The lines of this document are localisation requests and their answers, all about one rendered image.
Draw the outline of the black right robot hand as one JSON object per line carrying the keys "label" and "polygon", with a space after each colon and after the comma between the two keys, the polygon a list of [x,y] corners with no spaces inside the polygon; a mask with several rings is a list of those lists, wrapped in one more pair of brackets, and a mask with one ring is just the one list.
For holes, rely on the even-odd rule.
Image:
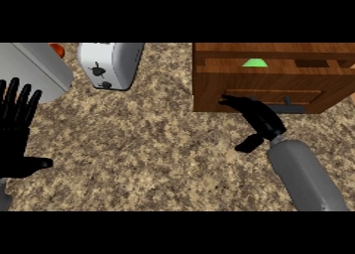
{"label": "black right robot hand", "polygon": [[271,146],[278,144],[283,141],[286,127],[271,108],[260,101],[249,97],[237,97],[234,95],[222,95],[222,97],[221,104],[232,107],[243,114],[256,130],[256,133],[247,137],[235,147],[235,150],[250,153],[265,140],[269,140]]}

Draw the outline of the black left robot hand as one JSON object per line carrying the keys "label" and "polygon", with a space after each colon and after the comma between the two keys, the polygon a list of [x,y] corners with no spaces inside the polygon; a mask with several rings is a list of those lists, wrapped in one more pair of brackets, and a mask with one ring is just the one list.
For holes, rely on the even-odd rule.
{"label": "black left robot hand", "polygon": [[30,125],[43,91],[32,85],[18,90],[20,78],[0,79],[0,179],[24,179],[54,166],[49,158],[27,157]]}

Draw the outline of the wooden drawer front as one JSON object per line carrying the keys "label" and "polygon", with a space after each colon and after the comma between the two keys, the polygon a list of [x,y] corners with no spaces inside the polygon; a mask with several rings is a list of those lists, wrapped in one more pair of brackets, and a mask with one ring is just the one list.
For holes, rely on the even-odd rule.
{"label": "wooden drawer front", "polygon": [[284,104],[289,99],[296,105],[308,105],[320,97],[321,93],[321,90],[228,88],[219,91],[215,96],[221,98],[227,94],[237,97],[249,97],[262,101],[265,104]]}

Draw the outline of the wooden drawer cabinet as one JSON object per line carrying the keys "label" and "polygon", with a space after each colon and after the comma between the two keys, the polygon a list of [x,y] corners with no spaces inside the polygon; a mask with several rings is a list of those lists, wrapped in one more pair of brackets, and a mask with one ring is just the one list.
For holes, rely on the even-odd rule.
{"label": "wooden drawer cabinet", "polygon": [[[263,59],[268,67],[243,67]],[[197,112],[228,112],[215,96],[234,89],[321,90],[308,105],[268,104],[274,112],[320,114],[355,93],[355,43],[197,43],[193,96]]]}

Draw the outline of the green cup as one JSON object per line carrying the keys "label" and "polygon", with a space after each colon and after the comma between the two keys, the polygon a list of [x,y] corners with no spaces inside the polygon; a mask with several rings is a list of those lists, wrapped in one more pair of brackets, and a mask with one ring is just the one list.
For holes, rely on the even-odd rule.
{"label": "green cup", "polygon": [[243,64],[243,67],[268,67],[268,64],[263,59],[249,59]]}

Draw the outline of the large grey appliance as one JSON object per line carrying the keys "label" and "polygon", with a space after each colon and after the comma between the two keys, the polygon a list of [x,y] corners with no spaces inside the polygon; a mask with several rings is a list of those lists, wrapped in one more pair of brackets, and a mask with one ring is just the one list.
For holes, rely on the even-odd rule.
{"label": "large grey appliance", "polygon": [[20,78],[32,91],[43,91],[40,102],[51,102],[70,90],[74,75],[48,43],[0,43],[0,79]]}

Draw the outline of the orange round object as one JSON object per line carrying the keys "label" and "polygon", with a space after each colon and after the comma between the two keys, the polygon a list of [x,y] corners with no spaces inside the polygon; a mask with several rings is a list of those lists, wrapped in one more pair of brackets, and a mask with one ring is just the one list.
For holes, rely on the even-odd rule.
{"label": "orange round object", "polygon": [[58,56],[61,57],[61,59],[66,57],[66,49],[60,44],[49,44],[49,46],[52,47],[55,53],[58,54]]}

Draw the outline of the silver toaster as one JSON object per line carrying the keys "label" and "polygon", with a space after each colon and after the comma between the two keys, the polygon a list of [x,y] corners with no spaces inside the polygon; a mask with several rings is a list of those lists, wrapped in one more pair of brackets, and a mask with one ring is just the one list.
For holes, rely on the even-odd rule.
{"label": "silver toaster", "polygon": [[95,88],[131,88],[142,50],[142,43],[80,43],[79,62]]}

